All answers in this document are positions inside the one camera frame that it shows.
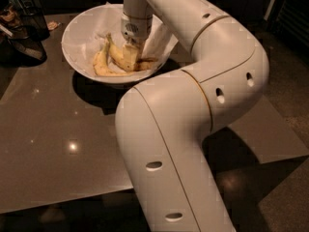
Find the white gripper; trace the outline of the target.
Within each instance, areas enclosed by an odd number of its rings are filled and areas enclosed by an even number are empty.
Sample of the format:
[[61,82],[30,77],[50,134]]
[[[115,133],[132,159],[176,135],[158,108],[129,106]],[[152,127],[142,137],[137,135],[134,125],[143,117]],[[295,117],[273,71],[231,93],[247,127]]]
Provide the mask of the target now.
[[124,39],[128,42],[123,45],[126,71],[132,72],[136,62],[141,59],[145,41],[152,30],[152,23],[152,17],[136,18],[122,13],[121,32]]

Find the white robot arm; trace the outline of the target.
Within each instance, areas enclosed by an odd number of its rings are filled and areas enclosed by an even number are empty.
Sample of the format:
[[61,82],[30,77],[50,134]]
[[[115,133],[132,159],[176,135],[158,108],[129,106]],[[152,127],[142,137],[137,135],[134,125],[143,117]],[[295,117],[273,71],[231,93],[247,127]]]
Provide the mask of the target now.
[[119,102],[116,133],[129,178],[152,232],[236,232],[202,141],[260,99],[267,54],[207,0],[124,0],[125,38],[145,39],[153,16],[193,62],[133,86]]

